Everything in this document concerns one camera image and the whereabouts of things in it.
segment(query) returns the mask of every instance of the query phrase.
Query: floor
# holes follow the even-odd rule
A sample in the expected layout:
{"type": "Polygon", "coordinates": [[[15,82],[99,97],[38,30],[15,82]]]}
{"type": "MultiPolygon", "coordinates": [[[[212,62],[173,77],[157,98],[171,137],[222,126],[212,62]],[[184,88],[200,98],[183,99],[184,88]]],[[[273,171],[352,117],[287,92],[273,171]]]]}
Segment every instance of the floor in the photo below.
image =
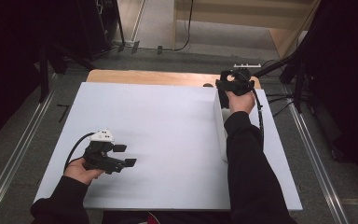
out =
{"type": "MultiPolygon", "coordinates": [[[[131,69],[134,66],[131,61],[145,62],[149,60],[157,54],[158,46],[165,49],[172,47],[173,0],[119,0],[118,2],[128,48],[120,54],[104,57],[103,64],[96,62],[98,65],[107,69],[131,69]],[[131,47],[137,41],[139,41],[138,51],[132,54],[131,47]],[[116,64],[117,60],[122,60],[123,63],[116,64]]],[[[179,21],[177,27],[176,47],[180,48],[186,42],[188,24],[185,21],[179,21]]],[[[202,56],[204,59],[204,63],[197,63],[204,67],[192,67],[194,72],[218,73],[218,69],[221,69],[222,65],[216,61],[211,61],[213,64],[208,63],[212,56],[221,59],[222,64],[223,62],[266,62],[264,65],[268,65],[279,60],[267,28],[191,22],[190,34],[189,44],[181,52],[190,53],[194,55],[194,58],[202,56]]],[[[173,52],[166,53],[176,61],[161,62],[171,67],[172,71],[182,71],[181,66],[185,64],[183,62],[188,60],[182,58],[180,54],[175,56],[173,52]]],[[[141,68],[147,69],[147,65],[141,66],[141,68]]],[[[282,93],[286,89],[291,89],[290,85],[284,87],[279,82],[278,76],[281,71],[278,69],[260,78],[266,93],[282,93]]],[[[21,139],[22,133],[27,130],[28,121],[40,106],[37,103],[38,90],[27,99],[7,123],[5,129],[0,132],[0,174],[5,170],[9,158],[13,157],[11,153],[22,161],[19,167],[12,169],[15,174],[12,179],[8,180],[10,187],[2,189],[5,197],[0,198],[0,224],[30,223],[32,220],[27,211],[37,192],[40,176],[43,176],[46,169],[40,164],[48,164],[49,156],[44,155],[50,155],[54,150],[64,125],[64,122],[57,120],[62,118],[65,108],[58,105],[71,104],[76,96],[78,85],[85,81],[87,73],[88,71],[78,65],[71,64],[68,71],[71,76],[52,78],[57,79],[55,98],[46,108],[39,108],[46,110],[46,116],[35,124],[36,127],[39,127],[38,133],[31,133],[34,138],[26,144],[26,153],[23,155],[13,153],[13,148],[16,148],[18,140],[13,143],[7,139],[8,136],[12,139],[21,139]]],[[[280,101],[271,104],[270,107],[273,112],[278,112],[286,105],[287,102],[280,101]]],[[[345,217],[337,221],[334,213],[331,212],[328,198],[325,198],[321,182],[312,166],[310,154],[304,146],[303,136],[297,131],[296,111],[287,107],[277,116],[275,122],[304,206],[304,211],[294,212],[292,215],[299,223],[358,223],[358,167],[352,163],[338,163],[332,159],[323,131],[315,118],[305,109],[306,106],[303,106],[301,118],[307,124],[313,144],[318,150],[326,173],[337,193],[345,217]]],[[[101,223],[99,211],[89,211],[89,215],[93,218],[91,223],[101,223]]]]}

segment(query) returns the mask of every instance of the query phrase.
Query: person's right arm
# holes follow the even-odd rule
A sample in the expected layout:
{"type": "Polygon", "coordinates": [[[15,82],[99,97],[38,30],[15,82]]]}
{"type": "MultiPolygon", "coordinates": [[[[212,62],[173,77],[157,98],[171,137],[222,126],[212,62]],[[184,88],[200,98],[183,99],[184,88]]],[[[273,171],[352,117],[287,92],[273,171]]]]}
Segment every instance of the person's right arm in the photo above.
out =
{"type": "Polygon", "coordinates": [[[262,149],[258,128],[249,113],[255,105],[251,92],[228,92],[231,116],[227,130],[228,188],[233,223],[295,223],[289,216],[281,186],[262,149]]]}

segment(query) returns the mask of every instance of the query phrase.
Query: wooden edge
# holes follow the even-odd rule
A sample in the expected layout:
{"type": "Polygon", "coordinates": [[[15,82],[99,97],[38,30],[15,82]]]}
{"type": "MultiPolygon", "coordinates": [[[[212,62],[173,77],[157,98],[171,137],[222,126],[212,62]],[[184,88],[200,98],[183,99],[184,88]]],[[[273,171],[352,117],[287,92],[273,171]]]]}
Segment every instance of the wooden edge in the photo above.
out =
{"type": "MultiPolygon", "coordinates": [[[[89,72],[87,82],[113,82],[126,84],[143,85],[173,85],[173,86],[195,86],[202,87],[204,84],[213,86],[215,81],[220,78],[216,74],[197,74],[197,73],[174,73],[174,72],[155,72],[155,71],[136,71],[136,70],[92,70],[89,72]]],[[[255,88],[261,89],[260,81],[257,77],[252,77],[255,88]]]]}

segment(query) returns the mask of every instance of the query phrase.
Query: black sleeve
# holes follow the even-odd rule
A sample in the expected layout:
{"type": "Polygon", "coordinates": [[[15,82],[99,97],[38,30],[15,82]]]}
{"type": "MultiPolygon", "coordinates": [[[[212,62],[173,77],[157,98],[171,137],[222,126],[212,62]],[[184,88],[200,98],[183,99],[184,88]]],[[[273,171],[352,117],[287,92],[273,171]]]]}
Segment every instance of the black sleeve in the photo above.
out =
{"type": "Polygon", "coordinates": [[[39,199],[31,207],[33,224],[88,224],[89,216],[83,206],[89,186],[62,176],[48,199],[39,199]]]}
{"type": "Polygon", "coordinates": [[[228,188],[233,223],[295,223],[262,149],[261,133],[245,112],[232,114],[227,130],[228,188]]]}

